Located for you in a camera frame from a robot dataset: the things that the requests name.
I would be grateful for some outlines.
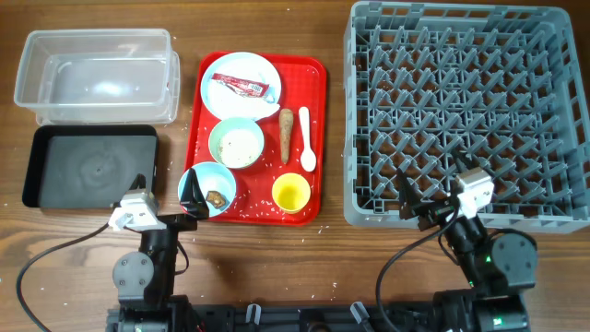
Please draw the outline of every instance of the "clear plastic container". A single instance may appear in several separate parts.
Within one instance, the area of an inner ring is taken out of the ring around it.
[[[39,30],[27,38],[15,103],[47,124],[168,124],[180,63],[166,30]]]

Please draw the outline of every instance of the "wire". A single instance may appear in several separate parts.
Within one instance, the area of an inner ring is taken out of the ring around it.
[[[399,332],[399,330],[395,327],[394,323],[387,316],[387,313],[385,312],[384,304],[381,301],[381,283],[384,280],[385,273],[387,273],[387,270],[389,269],[389,267],[391,267],[391,265],[393,265],[395,263],[395,261],[397,259],[399,259],[405,253],[409,252],[412,249],[415,249],[416,247],[420,246],[421,244],[423,244],[429,240],[434,239],[435,237],[437,237],[439,235],[444,234],[446,232],[446,230],[448,230],[451,226],[453,226],[454,223],[457,221],[458,214],[459,214],[459,209],[457,207],[455,207],[453,216],[451,217],[451,220],[449,222],[447,222],[446,225],[442,226],[439,230],[432,232],[432,233],[426,235],[425,237],[417,240],[416,242],[410,244],[406,248],[398,251],[397,254],[395,254],[393,257],[391,257],[389,259],[389,261],[387,261],[387,263],[385,263],[385,265],[381,269],[381,272],[379,273],[379,277],[377,278],[377,284],[375,286],[375,297],[377,299],[377,307],[379,308],[379,312],[383,316],[383,320],[385,321],[385,323],[387,323],[387,325],[389,325],[389,327],[391,327],[391,329],[394,330],[395,332]]]
[[[18,301],[20,302],[20,306],[22,307],[22,310],[24,310],[25,313],[27,313],[30,320],[33,321],[33,323],[35,323],[41,329],[41,331],[51,332],[51,330],[47,326],[45,326],[39,320],[39,318],[37,318],[37,316],[35,316],[35,314],[30,310],[29,306],[27,305],[27,302],[25,301],[25,298],[22,296],[22,279],[25,276],[25,272],[27,272],[27,270],[29,269],[30,266],[32,266],[35,262],[37,262],[41,258],[45,257],[46,255],[48,255],[54,251],[66,248],[67,246],[70,246],[72,244],[77,244],[77,243],[81,243],[83,241],[86,241],[87,239],[100,234],[102,231],[106,230],[108,227],[109,227],[109,223],[107,222],[102,227],[100,227],[99,229],[95,230],[94,232],[92,232],[88,235],[82,236],[81,238],[77,238],[77,239],[72,240],[70,242],[58,244],[55,247],[51,247],[51,248],[43,251],[42,253],[37,254],[36,256],[32,257],[31,260],[29,262],[27,262],[27,264],[25,264],[25,266],[20,270],[20,273],[18,274],[18,277],[17,277]]]
[[[182,273],[186,272],[186,270],[188,269],[188,255],[184,251],[183,245],[181,244],[180,241],[178,242],[178,249],[180,249],[181,253],[183,253],[184,260],[186,261],[186,267],[183,270],[174,272],[174,276],[180,276],[180,275],[182,275]]]
[[[446,248],[443,245],[443,234],[439,235],[439,245],[441,246],[442,252],[444,253],[444,255],[446,255],[447,257],[449,257],[449,259],[451,260],[451,262],[453,262],[453,264],[455,264],[456,266],[459,265],[459,262],[453,257],[453,255],[451,255],[451,253],[448,252],[448,250],[446,250]]]
[[[134,229],[130,229],[130,228],[129,228],[129,227],[127,227],[127,226],[123,226],[123,229],[124,229],[124,230],[127,230],[127,231],[132,231],[132,232],[134,232],[134,233],[137,233],[137,234],[141,234],[141,231],[136,231],[136,230],[134,230]]]

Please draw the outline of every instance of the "carrot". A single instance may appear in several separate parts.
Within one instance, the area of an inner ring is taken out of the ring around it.
[[[291,130],[293,130],[293,112],[290,109],[280,110],[278,125],[280,127],[280,158],[283,163],[287,163],[289,161]]]

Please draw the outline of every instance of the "red tray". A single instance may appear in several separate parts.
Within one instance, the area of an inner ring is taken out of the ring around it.
[[[207,68],[222,55],[229,52],[214,52],[201,61],[195,91],[193,120],[191,121],[186,163],[184,170],[203,162],[215,161],[209,153],[207,141],[211,129],[219,122],[201,100],[200,83]],[[322,162],[324,158],[324,123],[326,72],[324,66],[311,57],[260,54],[277,69],[281,79],[281,108],[294,112],[295,122],[291,133],[289,162],[280,160],[278,142],[278,112],[257,123],[265,133],[265,149],[260,158],[243,170],[231,170],[236,178],[236,198],[231,207],[211,221],[231,221],[250,224],[272,224],[281,226],[302,226],[312,221],[320,211],[322,193]],[[298,111],[301,106],[310,109],[311,144],[317,156],[315,171],[306,172],[299,162],[303,151],[303,138]],[[296,172],[310,183],[312,196],[305,208],[294,215],[283,213],[274,203],[271,188],[278,176]]]

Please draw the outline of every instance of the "ketchup packet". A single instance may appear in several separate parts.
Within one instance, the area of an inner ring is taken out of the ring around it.
[[[268,91],[269,87],[268,84],[231,77],[219,73],[213,74],[212,79],[217,81],[219,84],[230,88],[233,92],[242,97],[263,97]]]

